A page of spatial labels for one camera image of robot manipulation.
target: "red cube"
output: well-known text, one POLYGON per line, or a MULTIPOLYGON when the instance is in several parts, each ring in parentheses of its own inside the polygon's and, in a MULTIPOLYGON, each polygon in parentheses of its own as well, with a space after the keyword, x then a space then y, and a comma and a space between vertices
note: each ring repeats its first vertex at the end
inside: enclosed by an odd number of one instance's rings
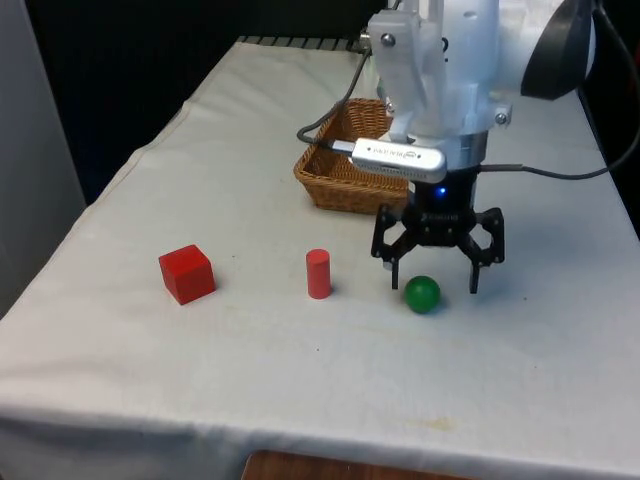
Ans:
POLYGON ((180 305, 215 291, 211 262, 195 245, 167 253, 158 260, 164 284, 180 305))

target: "cable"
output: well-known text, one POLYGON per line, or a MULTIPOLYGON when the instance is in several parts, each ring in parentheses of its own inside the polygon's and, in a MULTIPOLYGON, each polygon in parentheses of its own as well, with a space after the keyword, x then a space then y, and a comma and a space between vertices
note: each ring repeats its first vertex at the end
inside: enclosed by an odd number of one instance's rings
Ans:
MULTIPOLYGON (((631 53, 629 52, 629 50, 627 49, 627 46, 625 45, 624 40, 616 30, 616 27, 613 25, 613 22, 609 18, 607 11, 605 10, 602 4, 602 0, 598 0, 596 2, 595 13, 598 14, 598 16, 600 17, 600 20, 602 20, 602 22, 604 23, 604 26, 606 27, 607 32, 609 33, 609 35, 611 36, 611 38, 614 40, 616 44, 618 52, 622 54, 627 66, 629 67, 629 70, 631 71, 631 75, 635 83, 638 107, 640 108, 640 75, 638 74, 638 68, 635 64, 635 60, 631 55, 631 53)), ((526 172, 526 173, 533 173, 534 175, 540 175, 547 178, 555 178, 558 180, 589 180, 591 178, 596 178, 601 175, 604 175, 605 173, 613 172, 614 170, 617 170, 618 168, 620 168, 634 155, 634 153, 638 151, 638 145, 640 145, 640 125, 638 126, 638 130, 636 131, 636 135, 633 141, 631 142, 631 145, 629 145, 629 148, 627 148, 627 150, 622 154, 622 156, 620 156, 620 158, 618 158, 615 162, 611 163, 609 166, 601 168, 599 170, 595 170, 593 172, 570 175, 570 174, 564 174, 564 173, 550 172, 547 170, 541 170, 539 168, 533 168, 533 167, 528 167, 526 165, 517 165, 517 164, 481 165, 480 171, 481 172, 526 172)))
POLYGON ((320 127, 324 122, 329 120, 334 113, 341 111, 344 108, 344 106, 349 101, 349 98, 351 98, 351 95, 353 94, 353 91, 356 88, 356 84, 358 83, 358 79, 360 78, 360 74, 362 73, 362 70, 364 69, 364 66, 367 63, 367 59, 370 56, 371 56, 371 49, 367 48, 365 52, 362 54, 360 63, 358 63, 358 66, 356 67, 356 71, 353 75, 353 78, 351 79, 351 85, 349 85, 349 88, 347 89, 347 93, 345 93, 344 97, 342 97, 333 107, 331 107, 331 109, 327 113, 322 115, 318 120, 298 130, 298 133, 296 134, 296 136, 298 137, 298 140, 304 143, 308 143, 309 145, 319 145, 323 148, 331 148, 331 140, 321 140, 321 139, 313 138, 308 136, 307 133, 320 127))

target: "table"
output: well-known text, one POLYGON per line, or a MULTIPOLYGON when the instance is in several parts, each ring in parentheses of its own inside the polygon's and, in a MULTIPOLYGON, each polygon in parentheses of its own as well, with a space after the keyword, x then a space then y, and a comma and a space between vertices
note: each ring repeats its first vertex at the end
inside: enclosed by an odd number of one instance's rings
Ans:
MULTIPOLYGON (((445 308, 418 316, 369 256, 373 220, 314 209, 299 125, 357 58, 237 44, 136 152, 0 322, 5 480, 238 478, 270 449, 492 479, 640 477, 640 249, 608 177, 486 174, 507 262, 467 290, 416 249, 445 308), (157 258, 196 243, 220 289, 180 307, 157 258), (306 295, 304 255, 337 292, 306 295)), ((356 95, 370 93, 371 79, 356 95)), ((602 165, 575 95, 517 99, 487 161, 602 165)))

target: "wall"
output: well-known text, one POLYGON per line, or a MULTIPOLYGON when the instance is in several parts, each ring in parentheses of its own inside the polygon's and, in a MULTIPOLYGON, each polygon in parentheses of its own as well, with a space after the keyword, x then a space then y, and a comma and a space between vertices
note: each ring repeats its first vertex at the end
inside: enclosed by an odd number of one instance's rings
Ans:
POLYGON ((0 318, 84 208, 27 18, 0 0, 0 318))

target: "black object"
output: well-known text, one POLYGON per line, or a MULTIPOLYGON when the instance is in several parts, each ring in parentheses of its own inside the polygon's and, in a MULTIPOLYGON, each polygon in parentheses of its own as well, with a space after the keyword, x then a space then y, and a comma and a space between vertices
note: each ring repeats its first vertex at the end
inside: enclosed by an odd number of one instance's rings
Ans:
POLYGON ((400 259, 416 246, 458 247, 471 260, 469 291, 478 292, 481 267, 505 260, 504 218, 499 208, 476 213, 472 207, 477 173, 464 171, 449 174, 442 183, 415 183, 415 192, 402 212, 381 205, 373 232, 371 255, 391 267, 391 287, 398 289, 400 259), (405 231, 392 244, 384 234, 401 221, 405 231), (487 248, 480 248, 471 230, 480 225, 491 235, 487 248))
MULTIPOLYGON (((605 7, 633 53, 640 52, 640 2, 605 0, 605 7)), ((597 51, 591 75, 580 89, 580 98, 607 164, 622 155, 631 143, 640 112, 627 66, 615 43, 596 22, 597 51)), ((636 234, 640 237, 640 152, 619 170, 613 180, 624 201, 636 234)))
POLYGON ((533 50, 522 80, 522 95, 556 100, 584 81, 592 12, 592 0, 562 2, 533 50))

